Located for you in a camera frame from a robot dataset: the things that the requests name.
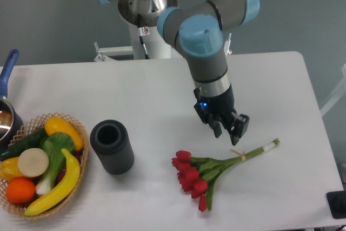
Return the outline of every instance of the fruit basket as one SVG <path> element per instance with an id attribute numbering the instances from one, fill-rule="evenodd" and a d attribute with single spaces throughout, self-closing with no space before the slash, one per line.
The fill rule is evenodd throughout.
<path id="1" fill-rule="evenodd" d="M 64 206 L 67 205 L 67 203 L 69 203 L 72 200 L 72 198 L 75 196 L 76 192 L 78 191 L 82 183 L 82 179 L 84 176 L 85 168 L 87 166 L 88 155 L 89 155 L 89 137 L 87 135 L 87 132 L 85 131 L 85 127 L 80 123 L 80 121 L 78 121 L 74 117 L 70 115 L 60 114 L 60 113 L 38 116 L 36 119 L 32 119 L 30 122 L 27 122 L 24 126 L 21 127 L 21 129 L 17 132 L 17 135 L 13 137 L 10 145 L 15 144 L 18 140 L 22 139 L 23 137 L 43 128 L 47 119 L 53 116 L 60 117 L 68 121 L 73 126 L 73 128 L 77 130 L 77 132 L 80 134 L 83 140 L 84 148 L 82 150 L 82 156 L 81 156 L 81 174 L 79 176 L 78 182 L 73 188 L 73 190 L 70 192 L 70 194 L 65 199 L 63 199 L 60 203 L 52 207 L 51 209 L 35 216 L 26 216 L 24 215 L 24 212 L 28 204 L 11 204 L 5 196 L 6 188 L 9 182 L 0 178 L 0 204 L 3 206 L 5 210 L 8 211 L 9 214 L 16 215 L 23 219 L 31 219 L 31 220 L 50 216 L 54 214 L 55 212 L 59 211 L 60 209 L 62 209 Z"/>

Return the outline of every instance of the blue pot handle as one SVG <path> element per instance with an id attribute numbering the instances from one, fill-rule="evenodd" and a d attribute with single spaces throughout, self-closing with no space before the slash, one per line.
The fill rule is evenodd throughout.
<path id="1" fill-rule="evenodd" d="M 9 82 L 9 78 L 10 78 L 12 69 L 16 64 L 18 55 L 19 55 L 19 51 L 17 49 L 11 50 L 9 53 L 9 56 L 5 62 L 5 66 L 1 71 L 1 74 L 0 74 L 0 97 L 7 98 L 7 85 Z"/>

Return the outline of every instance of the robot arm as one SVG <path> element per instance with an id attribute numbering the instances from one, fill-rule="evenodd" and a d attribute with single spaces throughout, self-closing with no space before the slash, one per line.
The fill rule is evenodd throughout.
<path id="1" fill-rule="evenodd" d="M 249 117 L 238 115 L 221 30 L 229 30 L 258 14 L 259 0 L 207 0 L 183 11 L 168 8 L 159 17 L 157 29 L 163 39 L 186 58 L 195 84 L 194 108 L 215 137 L 228 131 L 233 145 L 246 132 Z"/>
<path id="2" fill-rule="evenodd" d="M 259 0 L 206 0 L 188 10 L 178 9 L 176 0 L 119 0 L 118 7 L 131 24 L 157 26 L 164 41 L 187 60 L 200 119 L 215 137 L 222 133 L 222 124 L 235 145 L 246 132 L 249 117 L 234 108 L 222 31 L 256 17 Z"/>

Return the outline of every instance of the red tulip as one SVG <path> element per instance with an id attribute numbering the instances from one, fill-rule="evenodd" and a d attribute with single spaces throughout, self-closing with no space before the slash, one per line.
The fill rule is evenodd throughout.
<path id="1" fill-rule="evenodd" d="M 192 190 L 191 197 L 193 199 L 196 199 L 203 195 L 206 191 L 208 190 L 208 183 L 204 180 L 201 179 L 197 181 L 194 185 L 194 189 Z"/>
<path id="2" fill-rule="evenodd" d="M 175 155 L 183 162 L 189 162 L 191 159 L 191 153 L 189 151 L 177 151 Z"/>
<path id="3" fill-rule="evenodd" d="M 191 168 L 185 172 L 185 178 L 188 181 L 195 181 L 199 178 L 199 171 L 196 168 Z"/>
<path id="4" fill-rule="evenodd" d="M 200 211 L 205 211 L 207 209 L 207 197 L 202 195 L 199 197 L 198 209 Z"/>
<path id="5" fill-rule="evenodd" d="M 179 183 L 185 192 L 190 192 L 194 188 L 195 181 L 187 181 L 184 177 L 180 179 Z"/>
<path id="6" fill-rule="evenodd" d="M 172 164 L 173 164 L 174 167 L 177 167 L 177 165 L 178 165 L 179 163 L 181 163 L 181 162 L 182 162 L 182 161 L 179 160 L 179 158 L 172 158 Z"/>
<path id="7" fill-rule="evenodd" d="M 191 169 L 191 164 L 189 164 L 188 162 L 181 162 L 177 165 L 176 168 L 178 171 L 185 173 L 187 170 Z"/>
<path id="8" fill-rule="evenodd" d="M 179 171 L 177 173 L 177 175 L 178 175 L 178 180 L 180 180 L 182 177 L 184 177 L 184 173 L 182 173 L 181 171 Z"/>

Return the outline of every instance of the pot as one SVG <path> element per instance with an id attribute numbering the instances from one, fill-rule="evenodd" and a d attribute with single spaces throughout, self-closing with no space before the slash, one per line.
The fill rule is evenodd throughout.
<path id="1" fill-rule="evenodd" d="M 12 138 L 23 125 L 22 119 L 7 100 L 8 81 L 18 55 L 18 50 L 13 49 L 10 51 L 0 74 L 0 154 L 6 150 Z"/>

